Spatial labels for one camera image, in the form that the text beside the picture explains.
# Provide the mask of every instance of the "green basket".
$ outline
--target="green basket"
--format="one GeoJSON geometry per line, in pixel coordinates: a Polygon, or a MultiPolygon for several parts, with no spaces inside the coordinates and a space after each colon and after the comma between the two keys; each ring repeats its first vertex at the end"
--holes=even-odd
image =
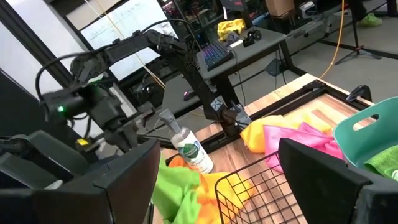
{"type": "Polygon", "coordinates": [[[357,167],[376,154],[398,145],[398,97],[393,97],[362,110],[338,124],[333,135],[345,158],[357,167]],[[354,130],[354,125],[374,115],[372,124],[354,130]]]}

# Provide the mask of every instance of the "yellow cable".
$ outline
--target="yellow cable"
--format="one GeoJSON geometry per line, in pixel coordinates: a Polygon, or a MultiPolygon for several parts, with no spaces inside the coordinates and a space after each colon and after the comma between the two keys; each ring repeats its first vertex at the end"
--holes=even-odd
{"type": "MultiPolygon", "coordinates": [[[[106,13],[106,11],[102,7],[102,5],[98,2],[98,0],[94,0],[94,1],[99,6],[99,8],[102,10],[103,14],[105,14],[105,16],[108,18],[108,20],[112,23],[113,27],[119,32],[120,36],[124,39],[124,35],[119,30],[119,28],[116,26],[116,24],[113,22],[113,20],[108,16],[108,14],[106,13]]],[[[144,62],[141,60],[141,58],[137,54],[135,54],[135,56],[138,58],[138,60],[140,61],[141,65],[144,67],[144,69],[152,76],[152,78],[155,80],[155,82],[157,82],[163,89],[165,89],[166,85],[164,84],[164,82],[146,67],[144,62]]]]}
{"type": "Polygon", "coordinates": [[[205,115],[203,115],[203,114],[198,114],[198,113],[195,113],[195,112],[193,112],[193,111],[191,111],[190,113],[191,113],[191,114],[193,114],[193,115],[196,115],[196,116],[202,116],[202,117],[205,117],[205,115]]]}
{"type": "Polygon", "coordinates": [[[344,24],[344,0],[341,0],[341,19],[340,19],[340,31],[338,34],[338,40],[337,40],[337,46],[336,46],[336,50],[335,50],[335,54],[333,56],[333,59],[330,62],[329,67],[325,70],[325,72],[323,72],[323,74],[319,77],[319,79],[322,79],[330,70],[330,68],[335,64],[335,60],[337,57],[337,53],[338,53],[338,49],[340,46],[340,42],[341,42],[341,35],[343,33],[343,24],[344,24]]]}

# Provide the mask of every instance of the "green led light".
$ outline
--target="green led light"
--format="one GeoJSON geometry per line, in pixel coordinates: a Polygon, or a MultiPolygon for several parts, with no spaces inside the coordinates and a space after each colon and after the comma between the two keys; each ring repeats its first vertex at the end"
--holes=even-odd
{"type": "Polygon", "coordinates": [[[64,112],[65,108],[63,106],[59,106],[57,110],[58,110],[58,112],[64,112]]]}

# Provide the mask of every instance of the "yellow cloth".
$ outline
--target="yellow cloth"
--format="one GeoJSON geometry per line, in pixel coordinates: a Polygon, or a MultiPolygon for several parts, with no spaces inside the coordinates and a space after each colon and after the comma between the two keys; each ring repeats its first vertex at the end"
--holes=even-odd
{"type": "Polygon", "coordinates": [[[306,122],[323,133],[331,130],[331,126],[307,110],[297,110],[283,117],[282,115],[268,116],[253,121],[242,132],[241,137],[246,147],[254,153],[265,153],[264,125],[298,129],[302,122],[306,122]]]}
{"type": "Polygon", "coordinates": [[[244,28],[243,19],[235,19],[233,21],[220,22],[217,25],[218,40],[220,41],[226,40],[227,35],[230,32],[234,32],[236,30],[238,31],[238,34],[241,34],[243,28],[244,28]]]}
{"type": "MultiPolygon", "coordinates": [[[[188,167],[188,164],[182,159],[181,156],[176,156],[170,161],[169,167],[178,167],[185,166],[188,167]]],[[[197,187],[197,202],[201,204],[201,209],[199,211],[199,215],[196,221],[196,224],[221,224],[220,212],[218,210],[215,186],[218,180],[222,177],[228,175],[227,172],[218,172],[214,174],[201,174],[201,185],[197,187]]],[[[227,177],[228,179],[223,179],[217,184],[217,191],[219,191],[222,195],[225,196],[231,203],[233,203],[239,209],[243,208],[243,204],[241,201],[247,200],[250,196],[253,195],[254,189],[245,191],[245,189],[250,189],[252,185],[249,182],[241,183],[239,177],[235,175],[231,175],[227,177]]],[[[225,214],[229,214],[229,218],[224,217],[224,222],[227,223],[230,219],[233,218],[232,210],[236,210],[236,207],[232,207],[232,205],[228,202],[228,208],[221,205],[221,211],[225,214]]]]}

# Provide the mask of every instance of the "gray desk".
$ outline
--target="gray desk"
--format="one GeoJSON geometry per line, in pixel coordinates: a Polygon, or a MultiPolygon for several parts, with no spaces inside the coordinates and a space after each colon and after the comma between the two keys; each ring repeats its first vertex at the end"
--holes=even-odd
{"type": "MultiPolygon", "coordinates": [[[[235,94],[234,88],[228,78],[229,75],[237,72],[238,70],[251,65],[252,63],[258,61],[259,59],[275,52],[279,46],[285,56],[286,67],[297,73],[298,75],[303,75],[306,72],[295,67],[290,58],[289,51],[286,46],[286,35],[274,32],[271,30],[265,30],[259,27],[255,29],[260,30],[262,34],[262,39],[256,41],[255,44],[249,47],[243,47],[242,44],[233,48],[234,58],[227,61],[226,63],[220,65],[219,67],[208,72],[204,59],[200,52],[197,53],[197,59],[200,66],[200,74],[204,80],[210,80],[212,84],[217,86],[217,94],[221,95],[228,106],[231,107],[231,100],[235,103],[239,103],[238,97],[235,94]]],[[[249,30],[245,30],[242,37],[247,36],[249,30]]],[[[195,96],[191,100],[184,101],[183,94],[187,90],[191,90],[191,86],[188,84],[186,79],[182,78],[180,75],[169,80],[166,83],[166,89],[163,97],[162,109],[168,108],[176,118],[183,116],[191,110],[201,106],[201,101],[199,97],[195,96]]]]}
{"type": "Polygon", "coordinates": [[[248,30],[244,30],[240,35],[240,39],[247,37],[248,32],[253,29],[261,32],[261,40],[256,41],[255,44],[250,45],[249,47],[243,47],[243,44],[239,44],[233,49],[230,48],[231,50],[234,50],[234,58],[211,71],[207,70],[201,52],[197,53],[200,74],[204,80],[211,80],[212,84],[217,87],[218,93],[223,97],[228,107],[232,107],[231,100],[236,104],[240,103],[228,76],[275,52],[279,47],[282,49],[282,53],[284,55],[284,67],[297,75],[306,74],[306,72],[294,66],[285,41],[285,34],[260,27],[253,27],[248,30]]]}
{"type": "Polygon", "coordinates": [[[188,101],[184,101],[183,94],[191,89],[191,86],[181,75],[169,80],[166,83],[166,89],[163,95],[162,110],[168,108],[174,116],[178,118],[201,106],[199,97],[197,96],[194,96],[188,101]]]}

